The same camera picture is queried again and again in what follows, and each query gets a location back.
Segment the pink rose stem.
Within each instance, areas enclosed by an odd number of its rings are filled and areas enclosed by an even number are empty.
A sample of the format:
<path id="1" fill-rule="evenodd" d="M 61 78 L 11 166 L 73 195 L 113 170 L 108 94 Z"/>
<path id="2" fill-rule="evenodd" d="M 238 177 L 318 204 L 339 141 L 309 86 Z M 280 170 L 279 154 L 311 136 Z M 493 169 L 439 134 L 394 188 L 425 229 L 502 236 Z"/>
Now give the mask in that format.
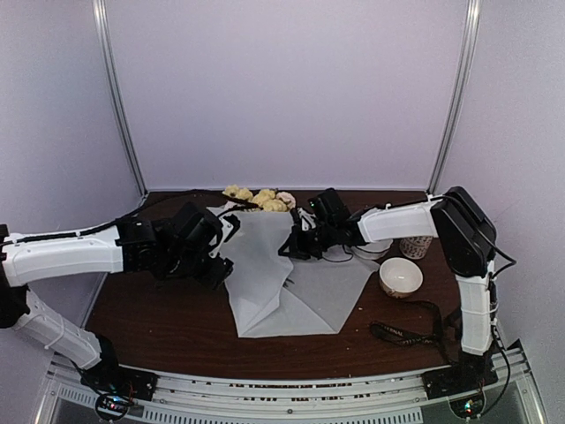
<path id="1" fill-rule="evenodd" d="M 282 201 L 288 209 L 293 209 L 296 207 L 296 198 L 288 192 L 278 192 L 276 198 Z"/>

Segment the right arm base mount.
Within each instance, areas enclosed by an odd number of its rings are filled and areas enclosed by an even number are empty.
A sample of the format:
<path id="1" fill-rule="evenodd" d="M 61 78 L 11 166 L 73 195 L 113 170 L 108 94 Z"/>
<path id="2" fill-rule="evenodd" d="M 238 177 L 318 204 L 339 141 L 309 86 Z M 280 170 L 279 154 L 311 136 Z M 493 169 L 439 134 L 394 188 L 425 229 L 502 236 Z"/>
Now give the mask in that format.
<path id="1" fill-rule="evenodd" d="M 487 385 L 498 382 L 493 362 L 485 357 L 463 356 L 449 367 L 422 374 L 429 400 L 447 398 L 451 412 L 460 419 L 478 419 L 486 410 Z"/>

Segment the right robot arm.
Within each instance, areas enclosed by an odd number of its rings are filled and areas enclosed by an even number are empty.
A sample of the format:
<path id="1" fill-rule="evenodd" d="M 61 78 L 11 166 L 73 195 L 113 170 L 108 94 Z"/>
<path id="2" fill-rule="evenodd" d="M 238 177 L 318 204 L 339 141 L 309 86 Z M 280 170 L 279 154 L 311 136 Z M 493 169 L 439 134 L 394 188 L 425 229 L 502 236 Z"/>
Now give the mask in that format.
<path id="1" fill-rule="evenodd" d="M 351 213 L 333 189 L 309 199 L 310 208 L 294 208 L 290 235 L 279 247 L 282 257 L 320 259 L 333 246 L 366 246 L 385 239 L 438 239 L 460 294 L 463 328 L 461 350 L 470 356 L 453 370 L 453 383 L 472 389 L 486 376 L 484 356 L 493 343 L 495 298 L 493 285 L 501 273 L 498 257 L 507 265 L 516 260 L 497 245 L 497 230 L 471 195 L 453 186 L 423 201 L 376 205 Z"/>

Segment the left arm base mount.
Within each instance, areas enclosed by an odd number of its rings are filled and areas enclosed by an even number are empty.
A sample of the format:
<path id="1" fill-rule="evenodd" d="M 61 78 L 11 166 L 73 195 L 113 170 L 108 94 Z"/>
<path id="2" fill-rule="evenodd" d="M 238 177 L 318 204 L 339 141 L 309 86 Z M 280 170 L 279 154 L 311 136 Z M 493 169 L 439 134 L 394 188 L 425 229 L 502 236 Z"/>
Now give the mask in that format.
<path id="1" fill-rule="evenodd" d="M 121 420 L 138 400 L 153 399 L 158 380 L 153 372 L 122 367 L 113 356 L 102 357 L 90 368 L 73 366 L 80 382 L 96 394 L 94 411 L 103 421 Z"/>

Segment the white wrapping paper sheet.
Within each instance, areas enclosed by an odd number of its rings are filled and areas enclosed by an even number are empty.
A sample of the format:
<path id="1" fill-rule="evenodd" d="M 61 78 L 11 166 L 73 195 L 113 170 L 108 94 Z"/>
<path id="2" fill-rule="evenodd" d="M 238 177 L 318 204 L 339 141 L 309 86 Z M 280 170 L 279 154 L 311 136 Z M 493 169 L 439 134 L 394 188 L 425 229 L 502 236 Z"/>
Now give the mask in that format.
<path id="1" fill-rule="evenodd" d="M 240 338 L 334 335 L 341 331 L 379 264 L 334 247 L 320 260 L 293 261 L 278 250 L 292 219 L 282 212 L 238 212 L 240 228 L 220 253 Z"/>

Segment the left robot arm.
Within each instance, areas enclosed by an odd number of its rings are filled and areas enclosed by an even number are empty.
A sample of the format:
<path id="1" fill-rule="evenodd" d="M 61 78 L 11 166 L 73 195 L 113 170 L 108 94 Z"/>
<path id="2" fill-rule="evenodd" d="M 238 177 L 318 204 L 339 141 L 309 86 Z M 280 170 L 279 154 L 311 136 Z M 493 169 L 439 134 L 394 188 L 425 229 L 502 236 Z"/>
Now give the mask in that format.
<path id="1" fill-rule="evenodd" d="M 186 202 L 169 218 L 143 220 L 140 209 L 95 227 L 46 234 L 18 234 L 1 227 L 1 326 L 22 330 L 71 360 L 108 392 L 127 383 L 112 343 L 48 307 L 30 283 L 90 273 L 148 272 L 156 280 L 193 278 L 216 288 L 233 270 L 220 249 L 240 227 L 239 210 L 256 203 L 225 194 L 231 207 L 215 215 Z"/>

